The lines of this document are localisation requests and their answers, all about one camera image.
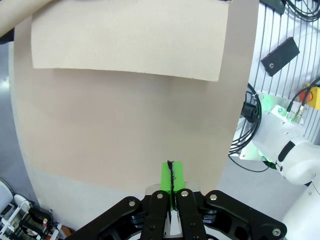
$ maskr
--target bolt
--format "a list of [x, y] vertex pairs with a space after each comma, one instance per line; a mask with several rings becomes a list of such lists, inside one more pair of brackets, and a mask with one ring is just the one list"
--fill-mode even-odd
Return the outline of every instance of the bolt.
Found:
[[215, 201], [215, 200], [217, 200], [217, 195], [215, 195], [215, 194], [212, 194], [212, 195], [210, 195], [210, 200], [211, 201]]
[[188, 196], [189, 195], [189, 193], [187, 192], [187, 191], [182, 191], [181, 192], [181, 196], [182, 197], [186, 197], [186, 196]]
[[133, 207], [134, 205], [136, 205], [136, 202], [135, 202], [135, 201], [130, 201], [130, 202], [129, 202], [129, 206], [130, 206], [130, 207]]
[[278, 236], [280, 236], [281, 231], [279, 228], [275, 228], [275, 229], [273, 229], [272, 234], [273, 234], [273, 236], [278, 237]]

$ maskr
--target cardboard sheet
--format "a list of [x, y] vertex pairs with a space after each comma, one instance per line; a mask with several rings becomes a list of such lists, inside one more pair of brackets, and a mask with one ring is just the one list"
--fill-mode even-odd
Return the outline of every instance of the cardboard sheet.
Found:
[[0, 1], [0, 37], [52, 0]]
[[228, 9], [220, 0], [55, 1], [33, 16], [33, 66], [218, 81]]
[[[234, 1], [230, 11], [218, 82], [34, 69], [31, 20], [21, 23], [16, 28], [10, 89], [27, 165], [64, 179], [143, 193], [160, 182], [162, 162], [182, 161], [186, 181], [197, 182], [204, 194], [215, 189], [248, 82], [258, 1]], [[47, 181], [44, 177], [34, 174], [31, 181], [40, 201], [46, 199], [47, 206], [56, 201], [45, 198], [48, 193], [39, 188], [38, 182], [43, 186]], [[71, 204], [66, 199], [65, 208]]]

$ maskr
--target metal screw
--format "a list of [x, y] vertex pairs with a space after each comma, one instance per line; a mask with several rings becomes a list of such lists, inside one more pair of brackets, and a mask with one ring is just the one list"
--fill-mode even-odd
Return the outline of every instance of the metal screw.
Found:
[[187, 192], [187, 191], [182, 191], [181, 192], [181, 196], [182, 197], [186, 197], [186, 196], [188, 196], [189, 195], [189, 193]]
[[210, 200], [211, 201], [215, 201], [215, 200], [217, 200], [217, 195], [215, 195], [215, 194], [212, 194], [212, 195], [210, 195]]
[[281, 231], [279, 228], [275, 228], [275, 229], [273, 229], [272, 234], [273, 234], [273, 236], [278, 237], [278, 236], [280, 236]]

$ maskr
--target green light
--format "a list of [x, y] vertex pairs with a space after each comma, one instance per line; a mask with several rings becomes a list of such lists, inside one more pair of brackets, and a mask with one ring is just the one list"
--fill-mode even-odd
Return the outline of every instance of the green light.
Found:
[[275, 103], [273, 102], [273, 99], [269, 95], [265, 94], [263, 95], [261, 106], [262, 106], [263, 112], [269, 112], [275, 106]]

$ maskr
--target paper roll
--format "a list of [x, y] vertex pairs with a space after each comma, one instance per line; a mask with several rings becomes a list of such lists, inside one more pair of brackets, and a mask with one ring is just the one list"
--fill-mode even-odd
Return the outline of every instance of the paper roll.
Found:
[[52, 0], [0, 1], [0, 37]]

